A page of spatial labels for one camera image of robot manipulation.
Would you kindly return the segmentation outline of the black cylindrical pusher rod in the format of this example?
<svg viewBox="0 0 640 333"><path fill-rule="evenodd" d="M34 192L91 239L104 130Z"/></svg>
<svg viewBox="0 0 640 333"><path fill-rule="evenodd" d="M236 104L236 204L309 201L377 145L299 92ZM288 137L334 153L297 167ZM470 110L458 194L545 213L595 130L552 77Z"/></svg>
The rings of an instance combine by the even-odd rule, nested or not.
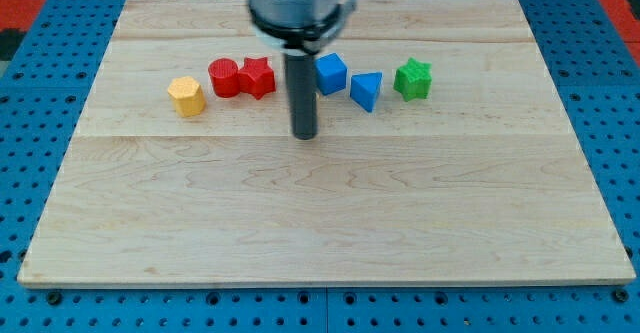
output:
<svg viewBox="0 0 640 333"><path fill-rule="evenodd" d="M310 140L318 131L315 57L285 54L284 71L292 134Z"/></svg>

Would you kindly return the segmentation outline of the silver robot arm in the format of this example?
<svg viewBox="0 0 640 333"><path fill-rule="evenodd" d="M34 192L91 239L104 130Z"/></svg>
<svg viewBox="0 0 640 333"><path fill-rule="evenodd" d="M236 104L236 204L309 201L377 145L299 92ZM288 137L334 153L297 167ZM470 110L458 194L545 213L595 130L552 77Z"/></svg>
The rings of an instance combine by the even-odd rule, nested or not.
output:
<svg viewBox="0 0 640 333"><path fill-rule="evenodd" d="M247 0L257 35L283 56L292 135L318 132L315 60L336 40L356 0Z"/></svg>

